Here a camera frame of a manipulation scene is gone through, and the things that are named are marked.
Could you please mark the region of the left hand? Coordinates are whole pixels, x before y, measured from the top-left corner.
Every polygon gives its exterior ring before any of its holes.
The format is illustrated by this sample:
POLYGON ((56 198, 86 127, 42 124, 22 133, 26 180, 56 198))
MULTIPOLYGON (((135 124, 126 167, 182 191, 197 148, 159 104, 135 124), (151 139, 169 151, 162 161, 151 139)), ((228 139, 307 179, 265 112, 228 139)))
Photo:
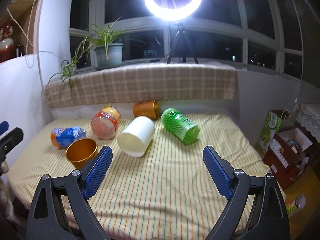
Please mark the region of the left hand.
POLYGON ((8 171, 9 167, 7 165, 7 162, 3 161, 0 166, 0 177, 3 176, 3 174, 6 174, 8 171))

